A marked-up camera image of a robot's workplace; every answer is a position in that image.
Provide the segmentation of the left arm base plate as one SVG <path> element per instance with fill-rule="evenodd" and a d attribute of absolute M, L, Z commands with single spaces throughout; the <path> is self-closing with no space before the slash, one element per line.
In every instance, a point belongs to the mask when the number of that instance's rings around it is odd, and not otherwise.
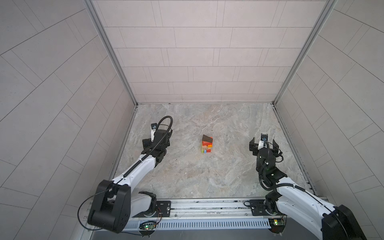
<path fill-rule="evenodd" d="M 170 211 L 171 211 L 171 201 L 157 201 L 156 205 L 157 209 L 160 209 L 162 213 L 162 217 L 169 217 Z M 155 211 L 153 214 L 146 215 L 145 213 L 139 213 L 134 216 L 134 218 L 157 218 L 158 217 L 158 211 Z"/>

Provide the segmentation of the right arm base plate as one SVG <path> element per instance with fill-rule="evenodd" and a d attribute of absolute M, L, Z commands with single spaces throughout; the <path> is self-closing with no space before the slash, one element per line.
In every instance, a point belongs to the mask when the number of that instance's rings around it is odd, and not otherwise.
<path fill-rule="evenodd" d="M 248 200 L 244 202 L 244 206 L 251 209 L 253 216 L 281 216 L 282 213 L 277 208 L 272 209 L 267 200 Z"/>

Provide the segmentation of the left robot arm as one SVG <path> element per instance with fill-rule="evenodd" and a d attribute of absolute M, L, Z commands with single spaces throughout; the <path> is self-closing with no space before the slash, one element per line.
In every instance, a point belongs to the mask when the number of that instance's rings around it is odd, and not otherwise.
<path fill-rule="evenodd" d="M 157 196 L 154 193 L 132 192 L 139 182 L 161 161 L 170 146 L 172 130 L 156 130 L 154 140 L 144 139 L 145 149 L 128 170 L 113 180 L 99 183 L 93 198 L 87 223 L 97 229 L 114 233 L 123 231 L 131 217 L 143 214 L 152 217 L 158 213 Z"/>

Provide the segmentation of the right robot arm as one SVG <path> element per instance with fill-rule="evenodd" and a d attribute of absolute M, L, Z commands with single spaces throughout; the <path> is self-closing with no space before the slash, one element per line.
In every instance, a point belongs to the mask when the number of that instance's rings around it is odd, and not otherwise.
<path fill-rule="evenodd" d="M 261 187 L 268 192 L 265 211 L 271 216 L 292 218 L 320 240 L 364 240 L 366 236 L 353 212 L 344 205 L 335 206 L 299 186 L 277 168 L 283 152 L 262 134 L 252 139 L 249 150 L 257 158 L 256 171 Z"/>

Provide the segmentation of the dark brown wood block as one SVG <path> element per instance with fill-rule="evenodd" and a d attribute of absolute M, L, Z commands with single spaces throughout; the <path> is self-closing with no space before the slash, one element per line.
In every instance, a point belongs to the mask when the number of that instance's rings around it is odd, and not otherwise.
<path fill-rule="evenodd" d="M 203 135 L 202 142 L 207 142 L 209 144 L 212 144 L 213 143 L 213 138 L 209 137 L 209 136 L 206 136 L 206 135 Z"/>

